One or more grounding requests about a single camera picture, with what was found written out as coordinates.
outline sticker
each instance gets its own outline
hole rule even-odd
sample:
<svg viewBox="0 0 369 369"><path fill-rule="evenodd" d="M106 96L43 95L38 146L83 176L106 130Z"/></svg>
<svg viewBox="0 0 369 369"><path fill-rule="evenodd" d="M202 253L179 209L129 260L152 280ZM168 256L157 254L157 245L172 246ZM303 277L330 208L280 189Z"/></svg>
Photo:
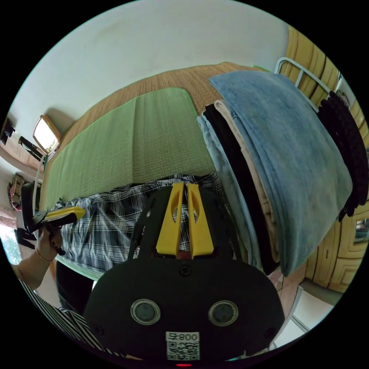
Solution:
<svg viewBox="0 0 369 369"><path fill-rule="evenodd" d="M166 332L168 360L200 360L199 332Z"/></svg>

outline woven mat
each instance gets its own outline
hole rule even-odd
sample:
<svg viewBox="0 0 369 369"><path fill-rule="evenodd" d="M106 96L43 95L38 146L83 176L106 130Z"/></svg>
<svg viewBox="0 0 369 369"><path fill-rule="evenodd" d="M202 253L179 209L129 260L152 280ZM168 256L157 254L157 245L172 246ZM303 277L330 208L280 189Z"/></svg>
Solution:
<svg viewBox="0 0 369 369"><path fill-rule="evenodd" d="M205 105L211 104L215 100L221 98L219 93L209 84L209 78L236 70L259 69L224 62L217 65L204 65L173 70L135 82L101 100L95 106L90 108L65 133L58 152L48 162L46 172L44 173L40 208L45 208L45 189L48 185L48 177L50 175L50 169L52 168L53 162L78 134L99 118L137 96L167 87L180 87L185 89L191 96L197 113L200 114L204 110Z"/></svg>

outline folded clothes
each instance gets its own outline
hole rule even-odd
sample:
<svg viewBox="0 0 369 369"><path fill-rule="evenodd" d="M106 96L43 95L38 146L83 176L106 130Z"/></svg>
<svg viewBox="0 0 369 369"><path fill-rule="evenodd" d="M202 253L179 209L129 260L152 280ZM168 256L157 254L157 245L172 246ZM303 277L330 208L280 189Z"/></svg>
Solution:
<svg viewBox="0 0 369 369"><path fill-rule="evenodd" d="M240 147L237 144L237 140L222 115L215 109L214 105L207 105L202 116L211 124L235 174L242 196L250 211L251 220L258 238L258 259L261 261L265 274L269 275L279 265L274 262L271 255L265 217L258 199L258 193L255 188L252 175L245 163Z"/></svg>
<svg viewBox="0 0 369 369"><path fill-rule="evenodd" d="M258 238L237 179L209 121L202 116L199 116L197 121L203 133L206 147L213 160L215 170L224 189L240 241L247 251L247 262L259 270L262 270L260 255L258 254Z"/></svg>
<svg viewBox="0 0 369 369"><path fill-rule="evenodd" d="M280 74L237 71L210 83L226 100L272 206L281 271L301 266L352 191L334 141L295 85Z"/></svg>
<svg viewBox="0 0 369 369"><path fill-rule="evenodd" d="M270 201L265 192L263 182L260 179L258 171L255 168L254 162L251 158L251 155L250 155L249 149L247 148L245 140L242 138L242 135L239 132L234 120L232 119L232 116L227 106L225 105L223 101L217 100L214 102L214 107L219 111L220 114L222 114L222 117L227 122L229 128L231 129L232 133L234 134L235 139L237 140L240 146L241 153L243 157L245 158L246 164L249 167L251 176L255 184L256 191L258 193L259 201L263 209L265 222L268 228L272 257L273 257L273 260L277 263L279 262L278 239L277 239L277 229L276 229L277 226L276 226L276 221L275 221L274 214L273 214L273 209L271 208Z"/></svg>

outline yellow clamp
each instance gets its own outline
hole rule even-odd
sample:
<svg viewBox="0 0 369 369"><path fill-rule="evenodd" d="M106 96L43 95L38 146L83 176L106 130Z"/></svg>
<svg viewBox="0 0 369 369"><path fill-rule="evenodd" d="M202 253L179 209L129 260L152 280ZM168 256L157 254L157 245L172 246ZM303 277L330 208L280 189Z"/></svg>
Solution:
<svg viewBox="0 0 369 369"><path fill-rule="evenodd" d="M214 252L199 186L190 183L188 189L189 242L191 259L211 255ZM163 255L178 256L181 236L181 209L184 183L174 183L164 215L163 224L156 245L156 251Z"/></svg>

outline circular lens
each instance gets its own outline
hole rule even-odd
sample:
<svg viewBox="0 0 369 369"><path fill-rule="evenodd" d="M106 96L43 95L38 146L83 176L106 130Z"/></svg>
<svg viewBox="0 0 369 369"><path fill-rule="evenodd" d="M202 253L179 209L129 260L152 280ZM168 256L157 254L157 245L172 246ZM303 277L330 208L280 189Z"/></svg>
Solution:
<svg viewBox="0 0 369 369"><path fill-rule="evenodd" d="M137 323L152 325L160 319L160 309L154 301L140 299L132 304L131 316Z"/></svg>
<svg viewBox="0 0 369 369"><path fill-rule="evenodd" d="M219 327L232 324L238 317L238 308L231 301L218 301L209 310L210 321Z"/></svg>

